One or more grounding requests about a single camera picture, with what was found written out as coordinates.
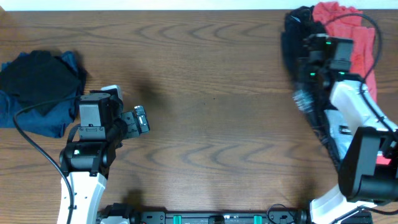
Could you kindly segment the folded black garment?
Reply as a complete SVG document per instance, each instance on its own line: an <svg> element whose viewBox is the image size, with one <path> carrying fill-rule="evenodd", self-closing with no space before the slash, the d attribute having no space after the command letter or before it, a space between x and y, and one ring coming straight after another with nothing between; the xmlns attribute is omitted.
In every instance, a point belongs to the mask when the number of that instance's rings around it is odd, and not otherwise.
<svg viewBox="0 0 398 224"><path fill-rule="evenodd" d="M71 51L54 55L47 50L22 52L11 62L1 64L1 115L83 92L87 72Z"/></svg>

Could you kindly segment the red t-shirt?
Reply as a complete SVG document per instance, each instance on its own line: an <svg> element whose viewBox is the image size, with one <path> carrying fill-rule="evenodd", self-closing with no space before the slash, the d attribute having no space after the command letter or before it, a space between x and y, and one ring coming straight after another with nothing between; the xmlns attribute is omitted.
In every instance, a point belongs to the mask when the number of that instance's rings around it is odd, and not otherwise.
<svg viewBox="0 0 398 224"><path fill-rule="evenodd" d="M334 37L352 39L354 42L351 54L351 73L357 73L366 79L369 93L373 100L377 100L377 87L374 72L366 73L374 62L373 46L376 31L374 28L363 26L362 13L354 7L345 7L338 2L320 2L315 5L312 17L315 22L321 22L327 33Z"/></svg>

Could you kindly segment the folded blue garment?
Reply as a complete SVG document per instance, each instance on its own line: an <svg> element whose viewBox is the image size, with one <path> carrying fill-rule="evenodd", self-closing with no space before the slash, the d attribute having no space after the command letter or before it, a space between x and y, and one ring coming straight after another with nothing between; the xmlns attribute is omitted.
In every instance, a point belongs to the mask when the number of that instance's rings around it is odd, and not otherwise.
<svg viewBox="0 0 398 224"><path fill-rule="evenodd" d="M18 116L18 125L24 130L39 135L61 138L67 126L74 122L78 113L78 95L69 96L71 100L38 106ZM10 116L1 115L1 127L13 128L13 116L23 107L15 104L16 112Z"/></svg>

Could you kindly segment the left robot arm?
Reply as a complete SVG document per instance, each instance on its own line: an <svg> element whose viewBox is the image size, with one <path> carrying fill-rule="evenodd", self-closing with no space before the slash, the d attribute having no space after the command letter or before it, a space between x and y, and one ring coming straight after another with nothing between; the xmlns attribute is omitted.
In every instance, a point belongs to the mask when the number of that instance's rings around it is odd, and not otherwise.
<svg viewBox="0 0 398 224"><path fill-rule="evenodd" d="M125 139L150 130L143 106L123 110L117 92L94 91L79 103L80 124L68 136L60 153L65 178L58 223L95 223L116 149Z"/></svg>

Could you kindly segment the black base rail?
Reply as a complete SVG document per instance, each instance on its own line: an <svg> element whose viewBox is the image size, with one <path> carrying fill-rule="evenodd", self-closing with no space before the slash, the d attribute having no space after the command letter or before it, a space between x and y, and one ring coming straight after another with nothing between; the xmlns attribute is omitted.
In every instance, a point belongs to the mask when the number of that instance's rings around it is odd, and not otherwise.
<svg viewBox="0 0 398 224"><path fill-rule="evenodd" d="M167 212L138 211L130 205L114 203L99 212L95 224L311 224L306 210L271 208L266 212Z"/></svg>

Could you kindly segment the black printed cycling jersey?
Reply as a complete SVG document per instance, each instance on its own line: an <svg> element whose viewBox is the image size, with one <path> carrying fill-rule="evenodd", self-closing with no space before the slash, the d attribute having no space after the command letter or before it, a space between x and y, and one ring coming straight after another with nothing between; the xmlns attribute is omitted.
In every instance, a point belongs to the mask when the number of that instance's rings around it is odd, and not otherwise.
<svg viewBox="0 0 398 224"><path fill-rule="evenodd" d="M315 21L312 15L314 8L302 6L285 15L284 31L280 37L282 59L294 87L293 100L328 150L335 169L339 170L353 135L342 114L331 105L320 88L318 76L311 75L305 64L309 51L304 47L304 39L326 32L322 23Z"/></svg>

